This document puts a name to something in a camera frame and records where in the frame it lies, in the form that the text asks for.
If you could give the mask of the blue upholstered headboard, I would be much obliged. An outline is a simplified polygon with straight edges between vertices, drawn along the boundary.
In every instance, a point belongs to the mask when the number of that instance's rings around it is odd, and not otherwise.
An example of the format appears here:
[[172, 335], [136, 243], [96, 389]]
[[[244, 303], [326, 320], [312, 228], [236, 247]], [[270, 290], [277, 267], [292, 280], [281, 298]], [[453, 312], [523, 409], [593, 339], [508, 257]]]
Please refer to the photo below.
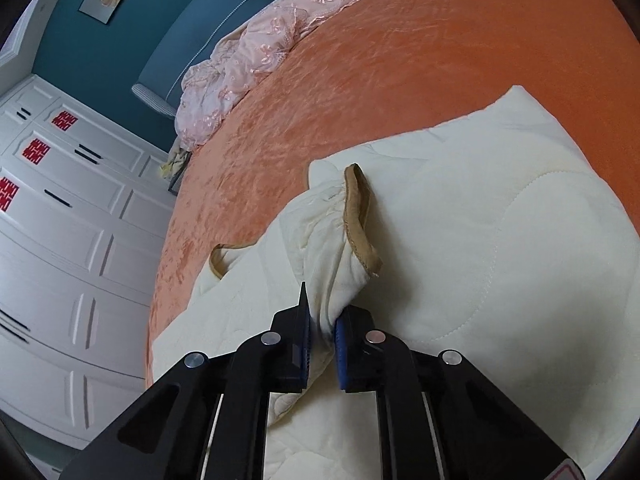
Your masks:
[[132, 93], [155, 113], [173, 118], [189, 67], [274, 0], [191, 0], [146, 62]]

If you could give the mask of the orange velvet bed cover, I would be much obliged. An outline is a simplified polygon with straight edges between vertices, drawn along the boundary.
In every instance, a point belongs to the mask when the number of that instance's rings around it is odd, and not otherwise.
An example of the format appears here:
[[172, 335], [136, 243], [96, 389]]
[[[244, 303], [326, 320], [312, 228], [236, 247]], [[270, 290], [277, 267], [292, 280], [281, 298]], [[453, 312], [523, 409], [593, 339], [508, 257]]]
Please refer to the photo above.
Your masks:
[[257, 240], [309, 164], [519, 84], [639, 215], [639, 43], [616, 0], [361, 0], [299, 41], [193, 155], [155, 281], [157, 337], [218, 244]]

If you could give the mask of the white panelled wardrobe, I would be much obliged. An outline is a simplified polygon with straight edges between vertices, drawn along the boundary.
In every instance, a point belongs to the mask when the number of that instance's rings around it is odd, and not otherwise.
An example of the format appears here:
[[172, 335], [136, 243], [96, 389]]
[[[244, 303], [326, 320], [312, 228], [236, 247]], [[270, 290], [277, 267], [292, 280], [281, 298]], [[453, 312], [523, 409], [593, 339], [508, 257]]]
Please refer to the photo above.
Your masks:
[[1, 408], [83, 448], [143, 391], [164, 153], [32, 75], [1, 99]]

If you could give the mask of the pink embroidered blanket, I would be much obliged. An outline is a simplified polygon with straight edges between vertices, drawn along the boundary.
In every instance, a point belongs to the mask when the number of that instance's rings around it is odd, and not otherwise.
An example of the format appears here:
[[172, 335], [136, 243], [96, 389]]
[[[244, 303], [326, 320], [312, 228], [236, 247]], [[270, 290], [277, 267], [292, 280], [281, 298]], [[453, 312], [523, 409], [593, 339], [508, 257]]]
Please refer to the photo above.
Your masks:
[[204, 145], [250, 90], [272, 74], [300, 40], [360, 0], [274, 0], [223, 36], [181, 81], [175, 147]]

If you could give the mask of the cream quilted coat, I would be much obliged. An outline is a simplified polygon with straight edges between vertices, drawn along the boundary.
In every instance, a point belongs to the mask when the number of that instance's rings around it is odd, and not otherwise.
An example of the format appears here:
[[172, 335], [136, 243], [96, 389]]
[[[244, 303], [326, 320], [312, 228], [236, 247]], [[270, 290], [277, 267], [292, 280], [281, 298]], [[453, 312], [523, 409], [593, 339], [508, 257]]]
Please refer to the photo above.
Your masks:
[[220, 356], [306, 292], [309, 388], [268, 412], [270, 479], [375, 479], [370, 394], [341, 393], [346, 304], [409, 347], [460, 351], [594, 479], [639, 417], [639, 237], [570, 136], [524, 89], [309, 167], [259, 240], [217, 244], [152, 345], [160, 378]]

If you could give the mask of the dark bedside table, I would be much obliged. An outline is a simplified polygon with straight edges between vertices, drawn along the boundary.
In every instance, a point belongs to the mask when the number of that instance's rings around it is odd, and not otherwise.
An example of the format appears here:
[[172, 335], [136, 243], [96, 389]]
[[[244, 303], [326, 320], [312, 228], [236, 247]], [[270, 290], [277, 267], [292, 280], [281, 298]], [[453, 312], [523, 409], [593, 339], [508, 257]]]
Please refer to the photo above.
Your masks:
[[171, 150], [166, 162], [160, 166], [160, 176], [166, 181], [167, 191], [177, 196], [186, 167], [189, 165], [192, 153], [183, 148]]

